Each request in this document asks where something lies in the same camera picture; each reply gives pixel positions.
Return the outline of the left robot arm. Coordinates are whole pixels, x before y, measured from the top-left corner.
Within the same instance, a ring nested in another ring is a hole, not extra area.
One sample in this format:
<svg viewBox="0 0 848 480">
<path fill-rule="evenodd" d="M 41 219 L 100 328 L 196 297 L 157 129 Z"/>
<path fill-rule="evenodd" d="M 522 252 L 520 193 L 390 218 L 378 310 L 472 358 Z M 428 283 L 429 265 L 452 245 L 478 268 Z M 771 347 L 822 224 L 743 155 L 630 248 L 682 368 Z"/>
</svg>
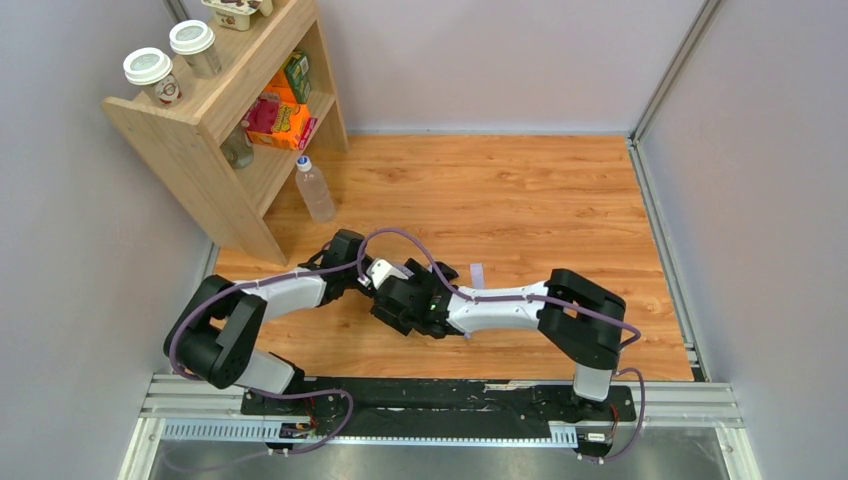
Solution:
<svg viewBox="0 0 848 480">
<path fill-rule="evenodd" d="M 241 283 L 220 275 L 204 278 L 163 344 L 174 371 L 218 389 L 236 385 L 283 394 L 303 372 L 256 347 L 263 323 L 319 308 L 349 289 L 362 291 L 357 264 L 364 240 L 341 229 L 317 254 L 286 273 Z"/>
</svg>

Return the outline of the lavender folding umbrella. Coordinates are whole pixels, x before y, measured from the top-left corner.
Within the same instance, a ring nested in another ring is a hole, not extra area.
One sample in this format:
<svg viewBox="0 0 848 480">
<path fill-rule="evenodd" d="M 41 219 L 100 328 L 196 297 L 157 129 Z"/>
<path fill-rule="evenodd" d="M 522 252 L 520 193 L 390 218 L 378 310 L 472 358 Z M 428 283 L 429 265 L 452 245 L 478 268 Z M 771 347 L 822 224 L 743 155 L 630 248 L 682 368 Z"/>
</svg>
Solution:
<svg viewBox="0 0 848 480">
<path fill-rule="evenodd" d="M 482 263 L 471 263 L 469 265 L 470 289 L 481 290 L 486 288 L 484 267 Z"/>
</svg>

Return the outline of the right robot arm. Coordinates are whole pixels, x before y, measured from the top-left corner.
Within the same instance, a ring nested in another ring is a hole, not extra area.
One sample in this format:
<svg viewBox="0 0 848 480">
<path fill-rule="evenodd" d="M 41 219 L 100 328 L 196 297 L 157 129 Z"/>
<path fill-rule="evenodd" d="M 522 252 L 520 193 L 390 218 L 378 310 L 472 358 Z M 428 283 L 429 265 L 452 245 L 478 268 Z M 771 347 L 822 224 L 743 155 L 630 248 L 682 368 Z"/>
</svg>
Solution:
<svg viewBox="0 0 848 480">
<path fill-rule="evenodd" d="M 622 297 L 567 269 L 516 288 L 457 287 L 455 277 L 446 266 L 429 270 L 412 262 L 398 269 L 378 259 L 361 282 L 374 300 L 372 314 L 403 335 L 415 331 L 442 339 L 480 330 L 538 331 L 574 362 L 578 397 L 607 399 L 622 349 Z"/>
</svg>

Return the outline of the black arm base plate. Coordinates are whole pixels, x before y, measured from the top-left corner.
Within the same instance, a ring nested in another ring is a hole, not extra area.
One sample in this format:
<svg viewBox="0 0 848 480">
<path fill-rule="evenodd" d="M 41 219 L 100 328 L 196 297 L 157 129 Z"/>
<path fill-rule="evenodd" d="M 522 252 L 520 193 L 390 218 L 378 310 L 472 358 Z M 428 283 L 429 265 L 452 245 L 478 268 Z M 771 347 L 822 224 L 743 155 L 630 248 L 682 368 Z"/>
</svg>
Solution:
<svg viewBox="0 0 848 480">
<path fill-rule="evenodd" d="M 541 439 L 549 425 L 632 422 L 633 395 L 614 386 L 606 401 L 581 400 L 570 384 L 512 386 L 505 380 L 314 377 L 294 381 L 289 393 L 321 391 L 309 400 L 245 395 L 245 415 L 305 415 L 329 433 L 342 421 L 346 436 L 451 439 Z"/>
</svg>

